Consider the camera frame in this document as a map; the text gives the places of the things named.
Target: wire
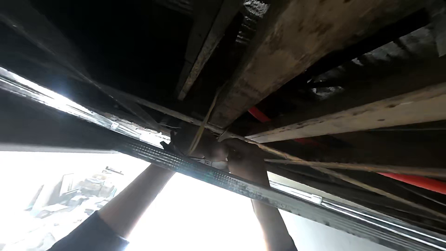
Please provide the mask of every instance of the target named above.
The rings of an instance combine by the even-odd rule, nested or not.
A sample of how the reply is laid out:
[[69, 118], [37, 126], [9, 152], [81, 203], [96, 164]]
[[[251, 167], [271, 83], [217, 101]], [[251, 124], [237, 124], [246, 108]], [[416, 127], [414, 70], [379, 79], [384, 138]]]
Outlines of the wire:
[[200, 128], [198, 129], [197, 133], [195, 134], [194, 139], [190, 143], [189, 150], [187, 151], [187, 154], [189, 156], [194, 152], [195, 148], [198, 145], [198, 142], [200, 142], [201, 136], [203, 135], [203, 132], [204, 132], [204, 126], [207, 124], [207, 121], [209, 120], [209, 117], [211, 116], [211, 112], [214, 109], [215, 103], [217, 103], [217, 97], [219, 96], [219, 93], [221, 90], [222, 90], [222, 88], [219, 88], [217, 90], [214, 100], [212, 101], [212, 104], [209, 107], [209, 110], [207, 111], [206, 117], [204, 118], [203, 122], [201, 122]]

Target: red cable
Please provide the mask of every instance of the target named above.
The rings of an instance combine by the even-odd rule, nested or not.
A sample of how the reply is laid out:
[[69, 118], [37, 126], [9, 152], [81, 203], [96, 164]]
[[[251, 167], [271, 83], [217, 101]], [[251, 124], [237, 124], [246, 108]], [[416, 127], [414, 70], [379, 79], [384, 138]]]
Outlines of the red cable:
[[446, 183], [441, 182], [439, 180], [434, 180], [422, 176], [406, 175], [398, 173], [379, 172], [379, 174], [420, 188], [428, 189], [430, 191], [446, 194]]

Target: hand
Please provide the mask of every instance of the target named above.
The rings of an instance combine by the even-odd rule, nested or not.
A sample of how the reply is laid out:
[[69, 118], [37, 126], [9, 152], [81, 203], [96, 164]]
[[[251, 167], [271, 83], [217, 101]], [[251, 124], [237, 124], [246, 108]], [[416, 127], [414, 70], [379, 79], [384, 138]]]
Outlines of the hand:
[[229, 148], [229, 171], [241, 178], [269, 187], [263, 151], [255, 144], [236, 138], [222, 141]]

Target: black sleeve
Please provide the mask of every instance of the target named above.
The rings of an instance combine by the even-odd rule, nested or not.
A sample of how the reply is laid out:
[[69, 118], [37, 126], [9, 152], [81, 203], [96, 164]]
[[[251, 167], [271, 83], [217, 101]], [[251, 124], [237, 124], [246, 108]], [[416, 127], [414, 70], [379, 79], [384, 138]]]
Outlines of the black sleeve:
[[118, 236], [96, 211], [48, 251], [123, 251], [127, 245], [128, 241]]

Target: metal channel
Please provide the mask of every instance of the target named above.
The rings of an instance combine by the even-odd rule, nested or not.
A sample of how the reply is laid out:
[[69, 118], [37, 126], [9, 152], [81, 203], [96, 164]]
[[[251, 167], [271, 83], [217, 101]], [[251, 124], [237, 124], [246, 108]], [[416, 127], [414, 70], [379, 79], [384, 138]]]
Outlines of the metal channel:
[[424, 240], [419, 241], [411, 236], [401, 235], [393, 231], [392, 228], [386, 229], [380, 224], [374, 224], [374, 222], [355, 217], [351, 212], [346, 213], [339, 210], [339, 208], [328, 208], [322, 205], [322, 202], [319, 203], [319, 201], [314, 203], [272, 188], [263, 187], [216, 168], [198, 163], [187, 157], [149, 145], [139, 140], [140, 135], [136, 131], [117, 124], [1, 67], [0, 88], [127, 136], [122, 137], [123, 139], [119, 140], [119, 142], [115, 142], [113, 148], [130, 156], [191, 176], [251, 199], [262, 201], [273, 207], [345, 231], [360, 238], [369, 239], [395, 250], [430, 251], [439, 249], [433, 246], [435, 243], [432, 244]]

